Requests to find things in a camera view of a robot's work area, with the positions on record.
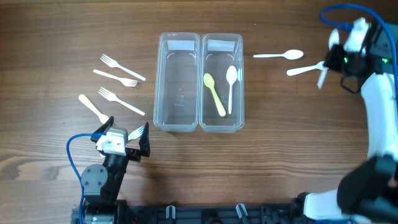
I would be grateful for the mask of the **cream yellow spoon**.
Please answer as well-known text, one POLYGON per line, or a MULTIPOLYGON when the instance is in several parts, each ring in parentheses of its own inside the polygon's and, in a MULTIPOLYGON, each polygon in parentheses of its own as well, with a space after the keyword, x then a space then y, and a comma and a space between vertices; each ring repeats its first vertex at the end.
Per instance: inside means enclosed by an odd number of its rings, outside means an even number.
POLYGON ((221 117, 226 116, 225 108, 224 108, 224 106, 223 106, 223 104, 222 104, 222 102, 221 102, 221 100, 220 100, 220 98, 219 98, 219 96, 218 96, 218 94, 217 94, 217 92, 215 90, 215 81, 214 81, 213 77, 209 73, 206 73, 203 76, 203 82, 204 82, 205 86, 208 87, 210 89, 210 91, 211 91, 211 94, 212 94, 213 99, 215 101, 215 105, 216 105, 216 109, 218 111, 218 114, 221 117))

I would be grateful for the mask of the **white spoon top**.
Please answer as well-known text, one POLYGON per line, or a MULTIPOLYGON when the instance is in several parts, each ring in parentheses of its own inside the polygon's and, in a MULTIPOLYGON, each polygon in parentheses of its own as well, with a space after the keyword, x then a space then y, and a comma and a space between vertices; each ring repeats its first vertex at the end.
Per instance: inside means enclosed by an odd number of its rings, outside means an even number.
POLYGON ((301 50, 297 50, 297 49, 288 50, 282 54, 256 54, 256 55, 253 55, 254 58, 283 57, 283 58, 286 58, 287 60, 297 60, 299 58, 302 58, 303 56, 304 56, 304 53, 301 50))

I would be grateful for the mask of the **white spoon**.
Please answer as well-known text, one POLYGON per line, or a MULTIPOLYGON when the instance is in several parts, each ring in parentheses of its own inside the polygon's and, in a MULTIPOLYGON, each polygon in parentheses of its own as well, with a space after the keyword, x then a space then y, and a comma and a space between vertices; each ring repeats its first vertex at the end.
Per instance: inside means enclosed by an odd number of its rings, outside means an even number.
POLYGON ((233 104, 233 85, 237 80, 237 69, 235 66, 230 66, 226 72, 226 79, 229 83, 229 96, 228 96, 228 113, 232 113, 232 104, 233 104))
MULTIPOLYGON (((338 33, 338 29, 334 28, 332 30, 332 32, 331 32, 331 34, 329 36, 329 40, 328 40, 329 49, 331 50, 333 45, 335 45, 335 44, 338 45, 339 43, 340 43, 340 36, 339 36, 339 33, 338 33)), ((323 86, 323 82, 325 81, 327 72, 328 72, 328 68, 323 67, 321 69, 321 74, 320 74, 318 82, 317 82, 317 87, 319 89, 321 89, 322 86, 323 86)))
POLYGON ((304 53, 301 50, 297 50, 297 49, 288 50, 282 54, 256 54, 256 55, 253 55, 254 58, 283 57, 283 58, 286 58, 287 60, 297 60, 299 58, 302 58, 303 56, 304 56, 304 53))
POLYGON ((316 65, 311 65, 311 66, 307 66, 307 67, 300 67, 300 68, 293 68, 293 69, 287 70, 286 74, 288 76, 294 76, 294 75, 298 75, 298 74, 301 74, 301 73, 304 73, 304 72, 308 72, 308 71, 311 71, 311 70, 323 70, 324 69, 324 66, 323 66, 324 63, 325 63, 324 61, 320 61, 316 65))

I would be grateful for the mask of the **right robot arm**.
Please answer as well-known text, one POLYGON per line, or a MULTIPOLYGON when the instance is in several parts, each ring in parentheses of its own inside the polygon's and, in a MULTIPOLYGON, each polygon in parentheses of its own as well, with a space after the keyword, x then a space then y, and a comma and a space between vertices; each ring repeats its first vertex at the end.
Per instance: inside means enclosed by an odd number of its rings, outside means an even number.
POLYGON ((345 44, 337 29, 329 37, 326 70, 358 82, 368 122, 367 159, 335 190, 306 194, 303 215, 318 223, 397 223, 397 90, 392 64, 394 24, 365 18, 349 26, 345 44))

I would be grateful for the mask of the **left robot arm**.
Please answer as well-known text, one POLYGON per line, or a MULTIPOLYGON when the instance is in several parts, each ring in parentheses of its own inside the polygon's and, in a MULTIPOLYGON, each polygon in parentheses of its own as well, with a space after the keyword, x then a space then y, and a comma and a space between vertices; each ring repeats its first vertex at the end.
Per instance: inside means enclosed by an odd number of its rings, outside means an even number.
POLYGON ((137 136, 116 127, 111 117, 90 134, 103 157, 102 164, 88 166, 80 177, 82 199, 72 223, 138 223, 126 200, 118 194, 130 161, 150 156, 149 124, 135 130, 137 136))

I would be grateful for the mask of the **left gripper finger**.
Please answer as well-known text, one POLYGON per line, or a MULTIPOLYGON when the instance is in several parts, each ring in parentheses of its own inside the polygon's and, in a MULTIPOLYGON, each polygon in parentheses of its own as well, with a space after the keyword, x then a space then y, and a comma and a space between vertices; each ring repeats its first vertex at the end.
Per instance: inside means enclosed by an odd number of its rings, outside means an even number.
POLYGON ((139 140, 139 146, 141 151, 141 156, 150 156, 150 142, 149 142, 149 123, 146 122, 143 132, 139 140))
POLYGON ((114 125, 114 116, 110 116, 109 119, 92 134, 92 136, 105 133, 113 125, 114 125))

